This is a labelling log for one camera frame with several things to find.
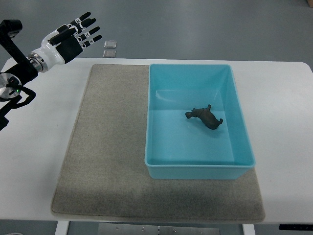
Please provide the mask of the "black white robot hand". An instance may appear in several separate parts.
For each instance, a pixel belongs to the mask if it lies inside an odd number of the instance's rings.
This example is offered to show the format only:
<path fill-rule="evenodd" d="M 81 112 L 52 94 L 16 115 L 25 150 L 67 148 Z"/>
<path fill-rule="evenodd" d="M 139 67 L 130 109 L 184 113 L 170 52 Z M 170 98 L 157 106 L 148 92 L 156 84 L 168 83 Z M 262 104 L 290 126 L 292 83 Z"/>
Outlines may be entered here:
<path fill-rule="evenodd" d="M 96 35 L 100 27 L 89 29 L 96 22 L 90 15 L 90 12 L 86 12 L 48 34 L 42 40 L 41 47 L 32 51 L 29 56 L 42 64 L 43 71 L 72 61 L 86 48 L 102 39 L 101 35 Z"/>

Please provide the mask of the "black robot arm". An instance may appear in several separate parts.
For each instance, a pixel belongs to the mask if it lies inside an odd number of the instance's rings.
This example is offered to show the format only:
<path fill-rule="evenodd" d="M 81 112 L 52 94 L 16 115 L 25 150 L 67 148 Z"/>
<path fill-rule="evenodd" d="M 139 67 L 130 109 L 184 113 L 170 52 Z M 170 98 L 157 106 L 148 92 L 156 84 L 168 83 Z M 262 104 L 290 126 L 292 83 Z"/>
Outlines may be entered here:
<path fill-rule="evenodd" d="M 19 20 L 3 20 L 0 23 L 0 45 L 12 56 L 16 65 L 0 73 L 0 100 L 6 104 L 0 109 L 0 128 L 9 123 L 5 117 L 12 109 L 28 105 L 36 93 L 25 87 L 46 68 L 44 59 L 39 56 L 27 58 L 14 44 L 14 38 L 22 30 Z"/>

